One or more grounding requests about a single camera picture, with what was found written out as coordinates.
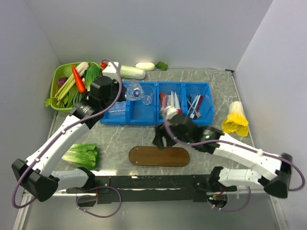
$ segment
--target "basket of vegetables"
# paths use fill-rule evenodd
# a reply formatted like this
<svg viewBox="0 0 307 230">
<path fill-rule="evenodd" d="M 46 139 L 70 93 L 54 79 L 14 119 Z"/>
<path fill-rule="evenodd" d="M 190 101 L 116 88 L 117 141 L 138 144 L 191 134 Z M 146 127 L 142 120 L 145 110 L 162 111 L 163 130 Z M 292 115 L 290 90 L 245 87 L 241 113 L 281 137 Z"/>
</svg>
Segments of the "basket of vegetables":
<svg viewBox="0 0 307 230">
<path fill-rule="evenodd" d="M 84 93 L 90 90 L 92 81 L 100 75 L 100 67 L 90 61 L 59 66 L 54 72 L 50 98 L 45 100 L 45 106 L 69 113 Z"/>
</svg>

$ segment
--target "white wall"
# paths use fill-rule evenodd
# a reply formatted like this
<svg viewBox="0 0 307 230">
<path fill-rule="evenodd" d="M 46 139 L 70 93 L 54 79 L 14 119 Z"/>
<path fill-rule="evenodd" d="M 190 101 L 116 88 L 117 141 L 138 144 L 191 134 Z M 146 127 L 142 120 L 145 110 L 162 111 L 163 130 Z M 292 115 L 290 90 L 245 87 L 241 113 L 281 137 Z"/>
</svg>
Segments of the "white wall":
<svg viewBox="0 0 307 230">
<path fill-rule="evenodd" d="M 235 69 L 272 0 L 25 0 L 62 63 Z"/>
<path fill-rule="evenodd" d="M 258 147 L 294 157 L 307 176 L 307 1 L 274 0 L 235 81 Z M 293 173 L 291 187 L 301 180 Z M 282 202 L 290 229 L 307 227 L 306 189 Z"/>
<path fill-rule="evenodd" d="M 59 61 L 23 1 L 0 5 L 0 228 L 6 230 L 17 214 L 11 206 L 16 184 L 11 164 L 47 139 L 53 111 L 44 100 Z"/>
</svg>

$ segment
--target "purple onion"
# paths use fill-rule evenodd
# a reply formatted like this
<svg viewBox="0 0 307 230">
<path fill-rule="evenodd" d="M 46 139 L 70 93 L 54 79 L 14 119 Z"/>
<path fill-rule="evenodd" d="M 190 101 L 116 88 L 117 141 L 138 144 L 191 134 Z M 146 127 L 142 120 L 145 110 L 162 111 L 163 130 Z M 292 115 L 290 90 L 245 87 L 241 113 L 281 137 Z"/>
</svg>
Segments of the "purple onion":
<svg viewBox="0 0 307 230">
<path fill-rule="evenodd" d="M 66 77 L 64 77 L 64 78 L 60 78 L 60 79 L 58 80 L 58 84 L 59 84 L 59 86 L 64 85 L 64 83 L 67 81 L 67 79 L 68 79 L 68 78 L 66 78 Z"/>
</svg>

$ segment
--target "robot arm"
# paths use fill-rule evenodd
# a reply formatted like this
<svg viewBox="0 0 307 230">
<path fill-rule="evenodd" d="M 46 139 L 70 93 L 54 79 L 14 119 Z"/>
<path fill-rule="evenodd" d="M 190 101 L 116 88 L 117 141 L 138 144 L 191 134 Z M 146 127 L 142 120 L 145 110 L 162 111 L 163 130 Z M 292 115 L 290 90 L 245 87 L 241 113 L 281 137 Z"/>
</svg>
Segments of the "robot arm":
<svg viewBox="0 0 307 230">
<path fill-rule="evenodd" d="M 60 128 L 52 137 L 34 154 L 25 161 L 17 159 L 12 164 L 12 169 L 17 180 L 29 169 L 30 165 L 36 164 L 29 170 L 21 182 L 21 186 L 30 192 L 39 201 L 49 199 L 57 190 L 78 187 L 83 189 L 92 188 L 94 185 L 94 174 L 86 168 L 79 167 L 71 171 L 55 172 L 53 169 L 83 134 L 89 131 L 103 115 L 96 116 L 83 123 L 79 123 L 68 130 L 64 128 L 80 121 L 83 118 L 99 113 L 114 101 L 119 91 L 119 83 L 109 77 L 96 78 L 91 84 L 91 91 L 79 103 L 77 103 L 66 117 Z M 122 88 L 118 101 L 123 101 L 126 89 Z M 49 147 L 45 154 L 39 158 L 39 154 L 49 145 L 54 137 L 60 137 Z"/>
<path fill-rule="evenodd" d="M 211 173 L 211 182 L 218 182 L 221 187 L 244 185 L 253 188 L 263 188 L 265 192 L 272 196 L 287 198 L 291 178 L 291 166 L 282 162 L 279 158 L 284 158 L 292 162 L 291 155 L 286 153 L 281 156 L 269 154 L 276 159 L 267 157 L 263 155 L 262 150 L 246 145 L 221 130 L 209 126 L 197 126 L 189 117 L 174 113 L 171 107 L 167 107 L 165 111 L 166 119 L 170 123 L 169 127 L 176 138 L 187 143 L 208 141 L 207 144 L 193 145 L 192 147 L 198 151 L 234 160 L 248 168 L 227 169 L 215 167 Z M 177 143 L 169 136 L 164 124 L 157 126 L 155 132 L 156 136 L 153 144 L 158 148 L 164 148 L 162 138 L 166 139 L 166 145 L 168 147 Z"/>
</svg>

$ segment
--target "gray marble countertop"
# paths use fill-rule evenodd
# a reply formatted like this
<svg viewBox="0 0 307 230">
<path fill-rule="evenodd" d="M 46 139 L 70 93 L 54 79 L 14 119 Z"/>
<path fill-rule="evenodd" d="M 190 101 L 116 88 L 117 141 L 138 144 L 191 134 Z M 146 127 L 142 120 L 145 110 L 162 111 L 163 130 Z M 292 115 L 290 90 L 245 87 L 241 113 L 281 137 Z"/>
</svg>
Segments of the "gray marble countertop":
<svg viewBox="0 0 307 230">
<path fill-rule="evenodd" d="M 144 81 L 198 81 L 208 82 L 214 103 L 213 126 L 221 128 L 222 122 L 228 115 L 231 102 L 238 101 L 231 72 L 220 70 L 168 70 L 151 71 Z M 67 114 L 58 113 L 52 127 L 55 132 Z M 250 136 L 245 138 L 232 134 L 232 137 L 252 145 Z M 245 168 L 235 161 L 198 152 L 192 147 L 181 146 L 190 154 L 190 162 L 185 167 L 149 167 L 135 166 L 130 163 L 128 153 L 135 146 L 152 146 L 154 139 L 153 126 L 110 126 L 99 122 L 76 143 L 97 143 L 100 149 L 100 162 L 93 170 L 96 175 L 184 175 L 209 174 L 215 166 L 232 169 Z M 56 171 L 71 170 L 75 166 L 61 160 Z"/>
</svg>

